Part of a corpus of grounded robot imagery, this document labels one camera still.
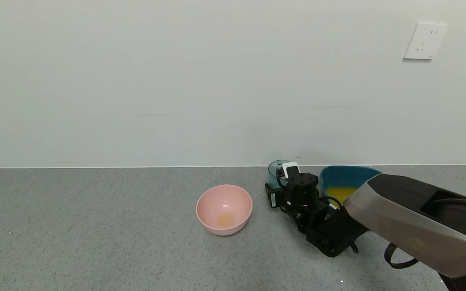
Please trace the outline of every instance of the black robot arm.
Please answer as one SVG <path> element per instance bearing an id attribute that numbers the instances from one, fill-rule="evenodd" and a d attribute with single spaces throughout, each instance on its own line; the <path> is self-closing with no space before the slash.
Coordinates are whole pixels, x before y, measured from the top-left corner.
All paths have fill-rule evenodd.
<path id="1" fill-rule="evenodd" d="M 341 207 L 319 197 L 318 177 L 286 169 L 287 185 L 271 189 L 272 207 L 294 219 L 298 230 L 323 254 L 335 257 L 355 246 L 370 230 L 390 241 L 386 261 L 400 269 L 421 261 L 437 271 L 449 291 L 466 291 L 466 196 L 397 175 L 377 175 L 353 193 Z M 415 258 L 391 262 L 396 247 Z"/>

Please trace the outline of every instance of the pink bowl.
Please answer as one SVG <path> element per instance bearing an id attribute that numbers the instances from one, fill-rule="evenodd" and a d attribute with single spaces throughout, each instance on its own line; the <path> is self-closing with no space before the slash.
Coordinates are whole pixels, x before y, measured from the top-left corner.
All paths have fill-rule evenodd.
<path id="1" fill-rule="evenodd" d="M 219 185 L 207 190 L 195 207 L 202 225 L 219 236 L 242 230 L 252 210 L 253 200 L 249 193 L 235 185 Z"/>

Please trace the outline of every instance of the orange liquid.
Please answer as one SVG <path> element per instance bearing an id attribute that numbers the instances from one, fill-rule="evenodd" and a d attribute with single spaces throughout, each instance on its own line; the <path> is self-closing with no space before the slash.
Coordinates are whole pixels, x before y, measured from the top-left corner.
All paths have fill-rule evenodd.
<path id="1" fill-rule="evenodd" d="M 325 190 L 327 196 L 331 196 L 339 200 L 340 203 L 344 203 L 344 201 L 353 194 L 357 188 L 353 187 L 330 187 Z"/>
<path id="2" fill-rule="evenodd" d="M 222 213 L 218 217 L 218 226 L 220 228 L 228 228 L 235 225 L 235 216 L 233 213 Z"/>

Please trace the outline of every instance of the wall socket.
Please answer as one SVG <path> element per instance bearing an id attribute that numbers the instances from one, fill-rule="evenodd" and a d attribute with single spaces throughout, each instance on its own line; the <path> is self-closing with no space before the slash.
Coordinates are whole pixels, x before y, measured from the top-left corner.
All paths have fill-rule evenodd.
<path id="1" fill-rule="evenodd" d="M 447 27 L 447 24 L 418 22 L 405 51 L 404 59 L 433 59 L 442 44 Z"/>

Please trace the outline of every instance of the gray countertop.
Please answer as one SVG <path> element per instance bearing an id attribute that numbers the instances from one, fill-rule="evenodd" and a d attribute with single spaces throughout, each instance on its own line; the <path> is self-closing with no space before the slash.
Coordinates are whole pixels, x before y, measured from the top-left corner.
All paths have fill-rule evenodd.
<path id="1" fill-rule="evenodd" d="M 466 166 L 375 168 L 466 195 Z M 270 209 L 266 180 L 262 167 L 0 169 L 0 291 L 446 290 L 425 265 L 389 267 L 387 242 L 370 232 L 359 254 L 324 256 Z M 195 216 L 218 184 L 253 197 L 233 236 L 207 232 Z"/>

